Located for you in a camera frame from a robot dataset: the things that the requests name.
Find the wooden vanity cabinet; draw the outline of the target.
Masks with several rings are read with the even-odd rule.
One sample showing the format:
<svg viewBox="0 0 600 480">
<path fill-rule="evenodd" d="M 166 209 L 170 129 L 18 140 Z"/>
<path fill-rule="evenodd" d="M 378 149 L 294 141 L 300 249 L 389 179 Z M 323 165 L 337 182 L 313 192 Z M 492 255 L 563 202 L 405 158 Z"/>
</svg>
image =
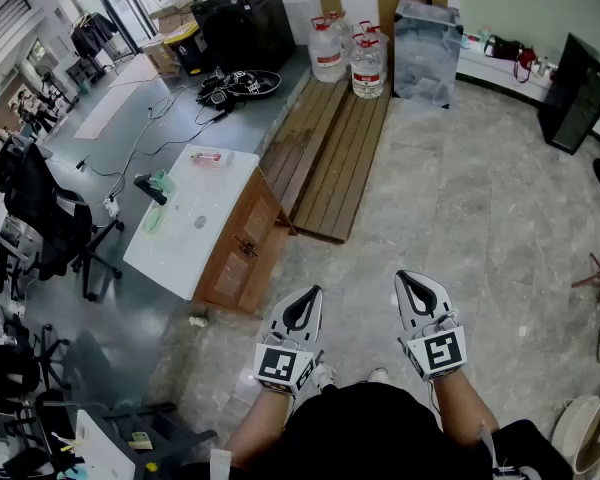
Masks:
<svg viewBox="0 0 600 480">
<path fill-rule="evenodd" d="M 193 300 L 255 313 L 284 244 L 296 230 L 260 168 L 255 168 L 210 254 Z"/>
</svg>

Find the clear pink bottle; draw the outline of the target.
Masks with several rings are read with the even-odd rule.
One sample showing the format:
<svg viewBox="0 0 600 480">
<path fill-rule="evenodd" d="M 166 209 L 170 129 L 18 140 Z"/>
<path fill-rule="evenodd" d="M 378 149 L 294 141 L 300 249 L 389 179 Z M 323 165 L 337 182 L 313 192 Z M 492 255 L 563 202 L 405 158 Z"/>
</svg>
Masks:
<svg viewBox="0 0 600 480">
<path fill-rule="evenodd" d="M 199 151 L 191 154 L 194 165 L 204 168 L 225 170 L 228 169 L 235 158 L 233 151 Z"/>
</svg>

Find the person's black clothing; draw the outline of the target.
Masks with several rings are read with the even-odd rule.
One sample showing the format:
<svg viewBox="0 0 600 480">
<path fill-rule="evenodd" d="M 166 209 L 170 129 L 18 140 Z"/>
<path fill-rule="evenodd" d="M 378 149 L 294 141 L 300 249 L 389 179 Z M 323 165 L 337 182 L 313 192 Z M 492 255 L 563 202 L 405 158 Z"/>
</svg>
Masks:
<svg viewBox="0 0 600 480">
<path fill-rule="evenodd" d="M 177 480 L 573 480 L 529 420 L 464 447 L 407 391 L 377 382 L 307 399 L 254 462 L 210 459 Z"/>
</svg>

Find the person's left white shoe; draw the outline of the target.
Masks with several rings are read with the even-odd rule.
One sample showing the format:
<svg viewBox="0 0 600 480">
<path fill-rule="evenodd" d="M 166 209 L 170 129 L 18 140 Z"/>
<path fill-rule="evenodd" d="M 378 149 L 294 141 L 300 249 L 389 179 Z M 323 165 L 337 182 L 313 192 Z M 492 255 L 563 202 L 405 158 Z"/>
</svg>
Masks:
<svg viewBox="0 0 600 480">
<path fill-rule="evenodd" d="M 311 379 L 319 392 L 325 388 L 335 385 L 334 370 L 325 363 L 318 363 L 311 373 Z"/>
</svg>

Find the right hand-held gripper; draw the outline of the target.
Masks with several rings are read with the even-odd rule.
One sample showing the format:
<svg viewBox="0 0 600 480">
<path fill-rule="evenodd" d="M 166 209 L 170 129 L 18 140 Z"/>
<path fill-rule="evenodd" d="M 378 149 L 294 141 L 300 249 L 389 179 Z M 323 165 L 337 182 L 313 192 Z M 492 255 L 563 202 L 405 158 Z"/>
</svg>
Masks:
<svg viewBox="0 0 600 480">
<path fill-rule="evenodd" d="M 395 291 L 406 330 L 415 330 L 421 319 L 435 319 L 398 337 L 421 380 L 433 381 L 460 369 L 467 361 L 465 332 L 457 322 L 457 312 L 449 312 L 451 301 L 446 288 L 424 274 L 399 270 Z"/>
</svg>

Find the white floor fan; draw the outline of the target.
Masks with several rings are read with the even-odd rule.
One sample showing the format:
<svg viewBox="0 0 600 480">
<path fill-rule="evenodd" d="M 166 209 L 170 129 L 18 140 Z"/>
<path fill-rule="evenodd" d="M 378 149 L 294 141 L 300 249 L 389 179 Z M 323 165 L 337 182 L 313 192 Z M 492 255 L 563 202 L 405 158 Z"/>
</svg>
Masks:
<svg viewBox="0 0 600 480">
<path fill-rule="evenodd" d="M 600 480 L 600 393 L 571 400 L 554 428 L 551 442 L 576 477 Z"/>
</svg>

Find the person's left forearm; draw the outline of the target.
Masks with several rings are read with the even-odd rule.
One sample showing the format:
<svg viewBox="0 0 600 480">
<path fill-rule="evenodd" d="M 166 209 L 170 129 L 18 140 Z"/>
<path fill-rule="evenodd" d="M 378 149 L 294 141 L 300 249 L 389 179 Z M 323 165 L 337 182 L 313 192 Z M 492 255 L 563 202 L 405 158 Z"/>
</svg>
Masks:
<svg viewBox="0 0 600 480">
<path fill-rule="evenodd" d="M 260 392 L 225 445 L 233 467 L 248 470 L 271 451 L 283 433 L 293 402 L 289 393 Z"/>
</svg>

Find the grey marbled cabinet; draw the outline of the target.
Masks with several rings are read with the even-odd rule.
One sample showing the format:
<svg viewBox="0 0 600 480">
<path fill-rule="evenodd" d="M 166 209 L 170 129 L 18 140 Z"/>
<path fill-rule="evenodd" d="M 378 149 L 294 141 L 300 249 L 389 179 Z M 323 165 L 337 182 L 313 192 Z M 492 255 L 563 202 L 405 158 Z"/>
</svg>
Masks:
<svg viewBox="0 0 600 480">
<path fill-rule="evenodd" d="M 456 8 L 399 1 L 394 13 L 394 95 L 448 108 L 463 34 Z"/>
</svg>

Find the white side table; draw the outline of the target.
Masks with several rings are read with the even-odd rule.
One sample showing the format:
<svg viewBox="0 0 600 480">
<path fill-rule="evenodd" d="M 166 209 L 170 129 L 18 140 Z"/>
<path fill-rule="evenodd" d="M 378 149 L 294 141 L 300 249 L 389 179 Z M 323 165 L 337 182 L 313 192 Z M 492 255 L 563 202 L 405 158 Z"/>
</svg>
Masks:
<svg viewBox="0 0 600 480">
<path fill-rule="evenodd" d="M 84 409 L 77 412 L 75 435 L 87 480 L 134 479 L 135 464 Z"/>
</svg>

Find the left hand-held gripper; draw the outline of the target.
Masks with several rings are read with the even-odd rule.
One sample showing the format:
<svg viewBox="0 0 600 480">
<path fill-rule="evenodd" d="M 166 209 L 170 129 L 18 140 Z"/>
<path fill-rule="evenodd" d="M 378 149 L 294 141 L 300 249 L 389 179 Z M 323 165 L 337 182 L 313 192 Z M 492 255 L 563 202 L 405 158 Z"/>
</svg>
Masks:
<svg viewBox="0 0 600 480">
<path fill-rule="evenodd" d="M 317 341 L 323 300 L 322 288 L 313 285 L 296 290 L 274 306 L 269 321 L 272 332 L 256 345 L 254 358 L 253 375 L 264 389 L 296 397 L 309 380 L 324 350 L 289 337 Z"/>
</svg>

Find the black shelf unit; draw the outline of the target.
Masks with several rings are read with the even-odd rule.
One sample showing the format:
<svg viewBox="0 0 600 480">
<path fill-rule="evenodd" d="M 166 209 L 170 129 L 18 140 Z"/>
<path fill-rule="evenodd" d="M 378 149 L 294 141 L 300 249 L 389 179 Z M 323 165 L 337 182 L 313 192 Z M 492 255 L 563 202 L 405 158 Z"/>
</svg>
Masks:
<svg viewBox="0 0 600 480">
<path fill-rule="evenodd" d="M 97 410 L 94 420 L 112 444 L 134 467 L 130 480 L 160 480 L 179 459 L 214 439 L 217 432 L 192 430 L 176 406 L 161 403 Z"/>
</svg>

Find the green cup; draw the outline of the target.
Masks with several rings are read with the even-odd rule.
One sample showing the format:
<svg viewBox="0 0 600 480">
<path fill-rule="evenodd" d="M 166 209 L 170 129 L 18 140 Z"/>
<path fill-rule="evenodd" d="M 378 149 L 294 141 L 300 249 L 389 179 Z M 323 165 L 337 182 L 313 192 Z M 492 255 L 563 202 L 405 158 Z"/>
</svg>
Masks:
<svg viewBox="0 0 600 480">
<path fill-rule="evenodd" d="M 171 179 L 169 174 L 164 169 L 153 173 L 149 177 L 149 184 L 154 189 L 159 190 L 164 194 L 170 194 L 176 189 L 175 182 Z"/>
</svg>

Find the black handbag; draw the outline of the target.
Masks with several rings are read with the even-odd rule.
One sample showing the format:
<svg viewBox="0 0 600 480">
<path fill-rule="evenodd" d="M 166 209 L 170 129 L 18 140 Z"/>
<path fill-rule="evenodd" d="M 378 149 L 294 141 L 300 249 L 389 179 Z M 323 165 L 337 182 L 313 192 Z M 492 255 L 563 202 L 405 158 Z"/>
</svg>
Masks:
<svg viewBox="0 0 600 480">
<path fill-rule="evenodd" d="M 519 41 L 491 35 L 484 44 L 483 52 L 490 58 L 515 62 L 523 49 L 524 46 Z"/>
</svg>

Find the white washbasin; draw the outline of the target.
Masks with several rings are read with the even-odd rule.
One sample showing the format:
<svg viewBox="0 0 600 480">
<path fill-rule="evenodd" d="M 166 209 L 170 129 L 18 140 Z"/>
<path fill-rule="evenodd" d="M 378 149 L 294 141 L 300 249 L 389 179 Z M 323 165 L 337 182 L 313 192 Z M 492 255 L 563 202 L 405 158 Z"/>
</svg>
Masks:
<svg viewBox="0 0 600 480">
<path fill-rule="evenodd" d="M 214 245 L 242 190 L 258 166 L 256 154 L 233 151 L 235 158 L 225 170 L 198 167 L 191 154 L 221 151 L 189 144 L 167 172 L 176 189 L 165 194 L 164 219 L 156 234 L 143 229 L 141 218 L 123 260 L 161 287 L 190 301 Z M 204 215 L 203 229 L 194 227 L 195 219 Z"/>
</svg>

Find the green soap bar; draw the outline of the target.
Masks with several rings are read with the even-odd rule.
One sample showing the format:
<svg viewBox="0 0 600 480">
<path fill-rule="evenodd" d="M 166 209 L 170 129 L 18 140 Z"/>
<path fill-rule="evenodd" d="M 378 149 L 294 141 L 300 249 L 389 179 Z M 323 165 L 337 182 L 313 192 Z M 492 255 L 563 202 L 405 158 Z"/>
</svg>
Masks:
<svg viewBox="0 0 600 480">
<path fill-rule="evenodd" d="M 143 220 L 143 229 L 148 234 L 156 234 L 164 219 L 165 210 L 161 205 L 151 205 Z"/>
</svg>

